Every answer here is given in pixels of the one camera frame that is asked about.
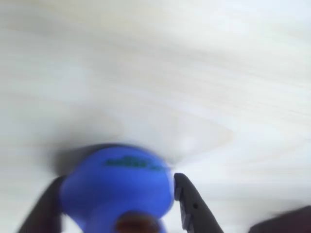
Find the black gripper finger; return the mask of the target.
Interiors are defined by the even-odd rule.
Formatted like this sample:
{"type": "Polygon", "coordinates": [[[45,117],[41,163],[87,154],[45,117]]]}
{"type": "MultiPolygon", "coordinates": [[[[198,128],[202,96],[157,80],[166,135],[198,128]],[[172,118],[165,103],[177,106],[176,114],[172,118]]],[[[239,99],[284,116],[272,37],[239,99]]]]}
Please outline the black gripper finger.
{"type": "Polygon", "coordinates": [[[62,231],[59,190],[64,177],[54,179],[21,225],[20,233],[60,233],[62,231]]]}
{"type": "Polygon", "coordinates": [[[182,229],[189,233],[223,233],[200,193],[183,173],[175,173],[174,199],[179,202],[182,229]]]}

